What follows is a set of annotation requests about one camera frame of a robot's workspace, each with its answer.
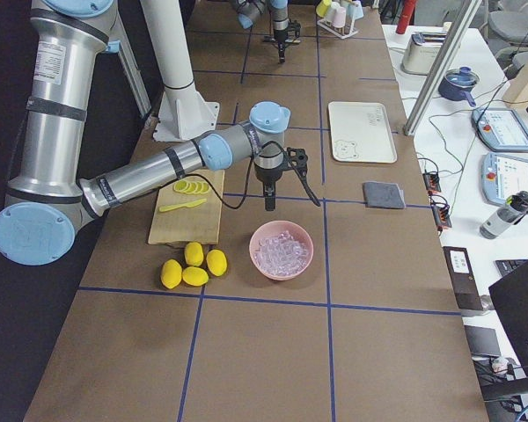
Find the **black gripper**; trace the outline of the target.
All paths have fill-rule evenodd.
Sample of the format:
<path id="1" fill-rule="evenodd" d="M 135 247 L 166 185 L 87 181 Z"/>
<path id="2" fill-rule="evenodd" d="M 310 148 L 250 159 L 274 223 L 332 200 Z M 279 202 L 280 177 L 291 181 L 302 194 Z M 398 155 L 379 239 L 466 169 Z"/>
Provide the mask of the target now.
<path id="1" fill-rule="evenodd" d="M 273 20 L 272 27 L 274 39 L 277 43 L 278 61 L 285 62 L 286 46 L 284 42 L 288 38 L 288 20 Z"/>
<path id="2" fill-rule="evenodd" d="M 263 198 L 265 201 L 265 210 L 275 210 L 275 186 L 281 177 L 283 170 L 280 168 L 262 168 L 255 167 L 256 178 L 263 184 Z"/>

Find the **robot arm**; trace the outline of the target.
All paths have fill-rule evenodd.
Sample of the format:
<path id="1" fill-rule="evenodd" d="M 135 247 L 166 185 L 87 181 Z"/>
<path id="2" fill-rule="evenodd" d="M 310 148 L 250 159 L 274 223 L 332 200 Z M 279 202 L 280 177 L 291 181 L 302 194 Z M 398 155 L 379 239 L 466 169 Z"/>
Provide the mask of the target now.
<path id="1" fill-rule="evenodd" d="M 149 98 L 115 1 L 33 2 L 39 44 L 24 151 L 0 212 L 0 252 L 9 260 L 50 264 L 108 209 L 201 168 L 220 171 L 252 158 L 261 178 L 281 175 L 289 109 L 263 101 L 246 121 L 216 129 L 219 106 L 195 87 L 180 5 L 145 1 L 142 8 L 165 87 L 163 131 L 173 145 L 87 180 L 77 177 L 77 165 L 97 55 L 117 51 L 141 111 L 150 110 Z"/>
<path id="2" fill-rule="evenodd" d="M 268 11 L 272 21 L 273 40 L 278 50 L 279 63 L 285 62 L 285 51 L 289 33 L 287 0 L 230 0 L 231 8 L 244 29 L 252 27 Z"/>

